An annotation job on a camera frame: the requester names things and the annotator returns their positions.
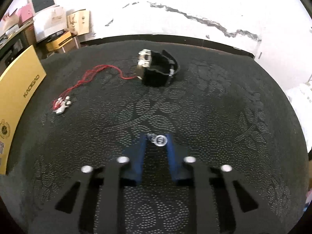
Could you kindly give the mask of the small silver charm earring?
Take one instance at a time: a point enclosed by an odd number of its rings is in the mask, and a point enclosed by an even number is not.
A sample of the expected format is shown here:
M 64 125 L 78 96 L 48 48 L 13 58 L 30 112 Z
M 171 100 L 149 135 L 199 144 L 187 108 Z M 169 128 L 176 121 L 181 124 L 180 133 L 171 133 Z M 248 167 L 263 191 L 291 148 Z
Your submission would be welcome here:
M 148 134 L 148 140 L 157 147 L 166 146 L 168 139 L 164 135 Z

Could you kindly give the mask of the black gold wrist watch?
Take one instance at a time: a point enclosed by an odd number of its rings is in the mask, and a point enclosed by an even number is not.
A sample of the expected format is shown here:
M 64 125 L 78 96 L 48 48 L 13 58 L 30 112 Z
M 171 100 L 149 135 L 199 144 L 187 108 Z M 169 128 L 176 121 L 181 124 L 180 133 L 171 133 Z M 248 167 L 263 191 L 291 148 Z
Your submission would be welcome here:
M 145 86 L 168 86 L 179 71 L 179 63 L 166 50 L 155 52 L 143 49 L 139 52 L 135 74 Z

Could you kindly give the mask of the black patterned table cloth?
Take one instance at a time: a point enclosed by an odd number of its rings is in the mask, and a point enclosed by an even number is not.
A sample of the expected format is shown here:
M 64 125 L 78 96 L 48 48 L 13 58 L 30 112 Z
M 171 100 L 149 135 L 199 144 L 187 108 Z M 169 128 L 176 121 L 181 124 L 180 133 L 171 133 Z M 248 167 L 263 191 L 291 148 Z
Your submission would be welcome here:
M 142 84 L 143 49 L 180 65 L 164 87 Z M 46 76 L 19 120 L 1 200 L 25 232 L 74 172 L 124 155 L 141 134 L 170 134 L 180 152 L 236 169 L 288 233 L 308 189 L 304 134 L 288 98 L 252 58 L 146 41 L 93 45 L 40 61 Z M 146 144 L 142 180 L 122 193 L 124 233 L 196 233 L 189 185 L 171 178 L 166 146 Z

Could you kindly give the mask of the yellow cardboard box white inside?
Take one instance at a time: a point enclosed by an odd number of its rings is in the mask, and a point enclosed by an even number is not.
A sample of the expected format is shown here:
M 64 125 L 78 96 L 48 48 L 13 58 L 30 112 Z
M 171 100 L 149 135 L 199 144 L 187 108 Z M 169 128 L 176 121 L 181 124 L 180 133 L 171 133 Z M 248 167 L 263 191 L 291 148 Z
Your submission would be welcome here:
M 8 156 L 19 120 L 46 75 L 32 45 L 1 75 L 1 175 L 6 174 Z

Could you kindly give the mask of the yellow flat box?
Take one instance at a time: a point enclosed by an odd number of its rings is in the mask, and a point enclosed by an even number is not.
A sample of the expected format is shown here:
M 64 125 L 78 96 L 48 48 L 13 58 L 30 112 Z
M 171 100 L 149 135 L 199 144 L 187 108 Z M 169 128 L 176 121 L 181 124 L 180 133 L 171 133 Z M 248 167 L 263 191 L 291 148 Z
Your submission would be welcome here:
M 60 52 L 60 50 L 72 39 L 73 37 L 71 32 L 67 31 L 63 35 L 57 37 L 55 40 L 47 42 L 45 46 L 49 52 L 52 51 Z

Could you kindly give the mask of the black desk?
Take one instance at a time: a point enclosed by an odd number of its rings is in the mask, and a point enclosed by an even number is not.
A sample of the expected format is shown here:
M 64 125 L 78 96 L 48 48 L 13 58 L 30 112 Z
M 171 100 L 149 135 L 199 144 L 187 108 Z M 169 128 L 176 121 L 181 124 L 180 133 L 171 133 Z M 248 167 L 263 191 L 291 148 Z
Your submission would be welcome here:
M 36 37 L 34 20 L 30 19 L 1 45 L 1 61 L 4 60 L 5 66 L 8 67 L 15 58 L 31 45 L 36 45 Z

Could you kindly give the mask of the tan paper gift bag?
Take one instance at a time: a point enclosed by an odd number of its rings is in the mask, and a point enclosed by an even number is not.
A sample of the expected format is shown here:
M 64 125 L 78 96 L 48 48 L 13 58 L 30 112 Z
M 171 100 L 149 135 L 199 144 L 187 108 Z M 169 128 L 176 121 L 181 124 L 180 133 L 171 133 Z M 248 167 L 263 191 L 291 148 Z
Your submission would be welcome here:
M 67 25 L 70 31 L 77 35 L 89 33 L 90 12 L 79 10 L 67 16 Z

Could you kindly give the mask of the white paper gift bag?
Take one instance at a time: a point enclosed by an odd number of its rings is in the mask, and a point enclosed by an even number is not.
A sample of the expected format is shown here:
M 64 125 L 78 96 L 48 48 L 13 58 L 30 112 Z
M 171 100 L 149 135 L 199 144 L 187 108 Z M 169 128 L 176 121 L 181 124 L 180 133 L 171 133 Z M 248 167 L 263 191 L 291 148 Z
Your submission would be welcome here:
M 66 11 L 61 6 L 51 6 L 36 13 L 33 17 L 34 33 L 37 42 L 67 28 Z

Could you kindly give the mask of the woven tan bag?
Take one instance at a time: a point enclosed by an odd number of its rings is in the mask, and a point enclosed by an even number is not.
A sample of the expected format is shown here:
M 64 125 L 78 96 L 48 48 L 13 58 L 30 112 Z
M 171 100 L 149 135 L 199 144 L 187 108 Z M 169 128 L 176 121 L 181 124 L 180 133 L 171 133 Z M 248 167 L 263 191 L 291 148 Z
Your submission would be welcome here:
M 19 16 L 16 14 L 15 10 L 12 14 L 5 14 L 2 18 L 3 26 L 1 29 L 1 35 L 3 35 L 8 29 L 13 27 L 14 25 L 17 25 L 19 23 Z

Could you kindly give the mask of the pink box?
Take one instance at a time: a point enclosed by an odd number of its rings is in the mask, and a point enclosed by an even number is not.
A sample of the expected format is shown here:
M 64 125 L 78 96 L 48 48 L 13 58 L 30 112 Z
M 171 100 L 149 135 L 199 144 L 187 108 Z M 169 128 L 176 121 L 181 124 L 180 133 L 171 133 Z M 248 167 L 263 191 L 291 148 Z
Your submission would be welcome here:
M 17 11 L 17 16 L 19 17 L 19 26 L 22 26 L 25 22 L 33 18 L 33 8 L 32 4 L 28 3 L 27 5 L 21 7 Z

